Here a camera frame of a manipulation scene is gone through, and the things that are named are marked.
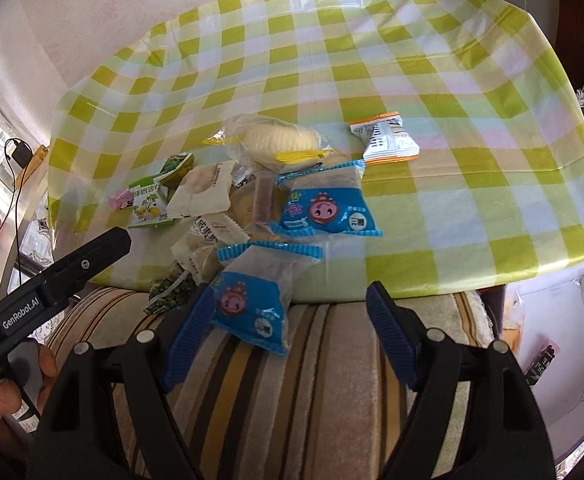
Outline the person left hand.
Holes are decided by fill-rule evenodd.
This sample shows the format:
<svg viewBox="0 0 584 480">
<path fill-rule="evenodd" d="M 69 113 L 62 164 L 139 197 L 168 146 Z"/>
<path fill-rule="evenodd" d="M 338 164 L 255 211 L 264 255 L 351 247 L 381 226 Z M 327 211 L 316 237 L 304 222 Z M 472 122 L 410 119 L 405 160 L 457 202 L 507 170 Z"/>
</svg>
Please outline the person left hand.
<svg viewBox="0 0 584 480">
<path fill-rule="evenodd" d="M 58 366 L 51 350 L 38 346 L 38 364 L 42 372 L 42 388 L 37 397 L 37 406 L 42 410 L 56 382 Z M 17 385 L 10 379 L 0 379 L 0 422 L 6 415 L 12 415 L 21 407 L 21 393 Z"/>
</svg>

